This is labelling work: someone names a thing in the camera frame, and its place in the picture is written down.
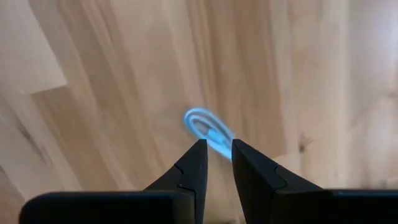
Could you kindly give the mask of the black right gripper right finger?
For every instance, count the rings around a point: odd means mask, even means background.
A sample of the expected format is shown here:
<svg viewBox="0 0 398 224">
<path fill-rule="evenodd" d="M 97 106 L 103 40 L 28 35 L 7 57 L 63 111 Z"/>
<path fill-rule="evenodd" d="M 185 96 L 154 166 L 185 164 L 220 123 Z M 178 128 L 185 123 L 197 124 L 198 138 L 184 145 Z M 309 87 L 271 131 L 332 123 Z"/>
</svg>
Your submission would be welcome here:
<svg viewBox="0 0 398 224">
<path fill-rule="evenodd" d="M 232 163 L 247 224 L 398 224 L 398 190 L 323 189 L 240 139 Z"/>
</svg>

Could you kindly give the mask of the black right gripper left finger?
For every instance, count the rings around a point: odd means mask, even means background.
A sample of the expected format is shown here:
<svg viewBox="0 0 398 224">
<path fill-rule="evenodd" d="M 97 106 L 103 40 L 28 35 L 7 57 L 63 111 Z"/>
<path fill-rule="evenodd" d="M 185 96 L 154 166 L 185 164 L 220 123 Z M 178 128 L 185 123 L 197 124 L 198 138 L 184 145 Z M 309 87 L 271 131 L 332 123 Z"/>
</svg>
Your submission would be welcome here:
<svg viewBox="0 0 398 224">
<path fill-rule="evenodd" d="M 19 224 L 203 224 L 206 141 L 197 141 L 140 191 L 50 192 L 21 208 Z"/>
</svg>

